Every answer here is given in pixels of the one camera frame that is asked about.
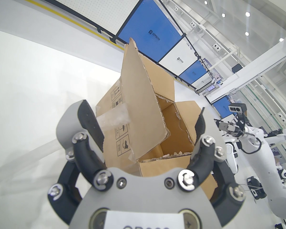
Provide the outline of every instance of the cardboard flap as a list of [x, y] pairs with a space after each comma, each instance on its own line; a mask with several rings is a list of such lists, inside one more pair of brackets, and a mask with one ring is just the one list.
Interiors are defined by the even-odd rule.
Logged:
[[155, 93], [175, 101], [174, 78], [160, 66], [140, 54]]
[[133, 39], [125, 46], [121, 81], [131, 119], [131, 147], [135, 159], [139, 159], [166, 139], [168, 131]]
[[192, 138], [192, 141], [195, 143], [197, 138], [195, 125], [201, 112], [200, 107], [195, 101], [181, 101], [176, 102], [175, 104], [182, 120], [186, 125], [189, 135]]

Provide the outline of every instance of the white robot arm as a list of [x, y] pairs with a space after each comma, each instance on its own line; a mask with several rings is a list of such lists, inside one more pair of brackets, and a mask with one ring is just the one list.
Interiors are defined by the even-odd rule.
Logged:
[[277, 136], [265, 137], [265, 140], [269, 144], [286, 141], [286, 129], [283, 129], [283, 133]]
[[238, 113], [238, 122], [237, 124], [217, 122], [219, 129], [239, 139], [244, 156], [256, 172], [267, 194], [271, 211], [276, 216], [286, 219], [286, 186], [282, 184], [277, 173], [276, 162], [268, 144], [271, 138], [286, 139], [286, 134], [266, 140], [261, 129], [245, 124], [245, 104], [234, 103], [229, 106], [229, 109]]
[[245, 157], [267, 194], [271, 211], [276, 216], [286, 219], [286, 187], [277, 173], [276, 162], [268, 142], [264, 139], [264, 132], [247, 125], [245, 130], [245, 134], [239, 138]]

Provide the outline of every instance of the white label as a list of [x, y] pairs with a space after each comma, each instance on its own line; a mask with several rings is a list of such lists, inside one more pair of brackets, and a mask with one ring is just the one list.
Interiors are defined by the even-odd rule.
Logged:
[[182, 214], [108, 211], [104, 229], [181, 229]]

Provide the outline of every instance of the ceiling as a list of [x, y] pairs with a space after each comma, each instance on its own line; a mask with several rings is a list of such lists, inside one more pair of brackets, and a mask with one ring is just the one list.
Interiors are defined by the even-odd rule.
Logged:
[[[205, 20], [204, 26], [211, 24], [251, 60], [286, 36], [286, 5], [281, 9], [269, 0], [174, 1], [195, 11]], [[246, 17], [246, 12], [250, 12], [250, 17]]]

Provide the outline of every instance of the black frame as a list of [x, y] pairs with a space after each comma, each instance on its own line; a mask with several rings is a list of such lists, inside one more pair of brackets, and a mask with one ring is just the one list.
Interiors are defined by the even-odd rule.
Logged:
[[[83, 21], [93, 25], [96, 27], [97, 31], [102, 34], [102, 32], [105, 32], [106, 34], [108, 34], [110, 36], [110, 40], [113, 43], [116, 43], [116, 40], [119, 40], [120, 42], [127, 44], [127, 42], [125, 42], [124, 40], [122, 40], [121, 38], [119, 38], [119, 34], [121, 33], [121, 31], [124, 29], [124, 27], [126, 26], [126, 24], [128, 23], [128, 21], [130, 20], [130, 18], [132, 17], [132, 15], [134, 14], [134, 12], [137, 10], [137, 8], [140, 6], [140, 4], [143, 2], [143, 0], [139, 0], [138, 3], [136, 4], [136, 6], [132, 9], [131, 13], [129, 14], [129, 16], [127, 17], [127, 19], [125, 20], [125, 22], [123, 23], [123, 25], [121, 26], [121, 28], [119, 29], [119, 31], [117, 32], [117, 34], [113, 34], [110, 31], [106, 30], [105, 28], [103, 28], [102, 26], [96, 24], [95, 22], [91, 21], [90, 19], [86, 18], [85, 16], [83, 16], [82, 14], [79, 14], [78, 12], [72, 10], [71, 8], [67, 7], [66, 5], [63, 5], [62, 3], [56, 1], [56, 0], [43, 0], [45, 2], [48, 2], [80, 19], [82, 19]], [[161, 0], [158, 0], [160, 2], [160, 4], [163, 6], [163, 8], [165, 9], [165, 11], [169, 14], [169, 16], [172, 18], [172, 20], [174, 21], [174, 23], [177, 25], [177, 27], [179, 28], [179, 30], [182, 32], [181, 38], [174, 44], [174, 46], [167, 52], [165, 53], [165, 55], [158, 61], [156, 62], [154, 59], [148, 57], [147, 55], [145, 55], [144, 53], [140, 52], [141, 54], [143, 54], [144, 56], [146, 56], [147, 58], [149, 58], [151, 61], [153, 61], [154, 63], [156, 63], [157, 65], [159, 65], [161, 68], [163, 68], [164, 70], [166, 70], [167, 72], [169, 72], [171, 75], [173, 75], [175, 77], [175, 79], [180, 80], [181, 82], [184, 82], [188, 87], [193, 88], [193, 90], [197, 93], [197, 89], [192, 86], [191, 84], [189, 84], [187, 81], [184, 81], [182, 78], [180, 78], [180, 75], [174, 74], [173, 72], [169, 71], [167, 68], [165, 68], [164, 66], [162, 66], [161, 64], [159, 64], [159, 62], [183, 39], [186, 38], [187, 41], [190, 43], [191, 47], [194, 50], [194, 54], [197, 57], [197, 59], [199, 60], [199, 62], [201, 64], [204, 65], [205, 69], [206, 69], [206, 73], [208, 73], [211, 78], [213, 78], [212, 73], [209, 71], [209, 69], [207, 69], [207, 66], [205, 65], [205, 63], [203, 62], [203, 60], [201, 59], [201, 56], [199, 56], [199, 54], [197, 53], [196, 49], [193, 47], [192, 43], [190, 42], [190, 40], [188, 39], [188, 37], [186, 36], [186, 33], [183, 32], [183, 30], [181, 29], [181, 27], [179, 26], [179, 24], [176, 22], [176, 20], [173, 18], [173, 16], [171, 15], [171, 13], [169, 12], [169, 10], [167, 9], [167, 7], [163, 4], [163, 2]]]

